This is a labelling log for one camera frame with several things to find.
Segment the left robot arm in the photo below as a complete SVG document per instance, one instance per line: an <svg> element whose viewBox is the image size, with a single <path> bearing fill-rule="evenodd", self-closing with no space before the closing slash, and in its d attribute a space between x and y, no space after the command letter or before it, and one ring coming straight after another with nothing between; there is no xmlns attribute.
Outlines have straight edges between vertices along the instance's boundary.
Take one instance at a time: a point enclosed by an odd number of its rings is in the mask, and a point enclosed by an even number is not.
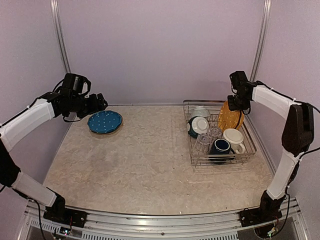
<svg viewBox="0 0 320 240"><path fill-rule="evenodd" d="M11 151L38 127L61 115L75 113L79 119L105 110L107 101L101 93L66 96L49 91L36 98L25 110L0 127L0 183L25 199L45 206L44 217L66 222L70 211L63 196L29 176L14 162Z"/></svg>

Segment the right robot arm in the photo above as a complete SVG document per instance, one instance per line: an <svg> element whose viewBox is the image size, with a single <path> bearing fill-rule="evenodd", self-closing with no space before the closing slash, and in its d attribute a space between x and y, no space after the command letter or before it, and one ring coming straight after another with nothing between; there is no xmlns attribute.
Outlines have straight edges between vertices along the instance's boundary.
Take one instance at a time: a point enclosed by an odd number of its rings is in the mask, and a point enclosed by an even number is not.
<svg viewBox="0 0 320 240"><path fill-rule="evenodd" d="M316 107L266 86L248 80L231 80L232 95L227 97L231 111L248 110L251 102L259 103L285 119L281 136L282 155L271 184L263 192L259 207L239 212L243 227L262 224L282 217L281 204L289 198L288 189L295 179L302 158L310 154L314 140Z"/></svg>

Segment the yellow polka dot plate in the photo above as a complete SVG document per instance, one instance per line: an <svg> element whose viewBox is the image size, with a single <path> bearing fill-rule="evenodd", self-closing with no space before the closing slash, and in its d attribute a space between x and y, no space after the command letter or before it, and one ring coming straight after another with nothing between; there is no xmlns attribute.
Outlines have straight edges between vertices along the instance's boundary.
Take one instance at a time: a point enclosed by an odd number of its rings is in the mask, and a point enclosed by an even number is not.
<svg viewBox="0 0 320 240"><path fill-rule="evenodd" d="M224 132L227 129L239 130L244 122L245 115L240 110L231 111L228 101L220 108L218 115L218 127Z"/></svg>

